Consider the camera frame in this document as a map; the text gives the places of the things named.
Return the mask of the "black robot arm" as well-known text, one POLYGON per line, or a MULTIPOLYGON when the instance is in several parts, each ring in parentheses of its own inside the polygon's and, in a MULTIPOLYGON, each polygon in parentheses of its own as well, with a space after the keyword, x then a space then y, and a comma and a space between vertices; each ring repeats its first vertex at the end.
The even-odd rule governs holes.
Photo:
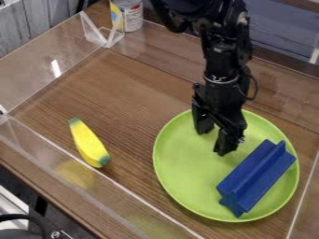
POLYGON ((255 84, 247 66, 252 58, 251 18, 243 0, 149 0, 166 29, 200 38, 204 82, 193 85, 192 117, 199 134, 217 130, 213 152, 223 156, 244 140, 241 106, 255 84))

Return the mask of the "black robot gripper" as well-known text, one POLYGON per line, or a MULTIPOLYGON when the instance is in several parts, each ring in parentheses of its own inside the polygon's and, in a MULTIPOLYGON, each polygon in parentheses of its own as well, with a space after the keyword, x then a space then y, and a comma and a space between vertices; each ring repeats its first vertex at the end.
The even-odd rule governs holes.
POLYGON ((247 121, 241 106, 248 100, 248 79, 220 84, 207 81, 193 84, 192 117, 197 134, 207 134, 215 125, 217 131, 213 152, 224 156, 244 142, 247 121))

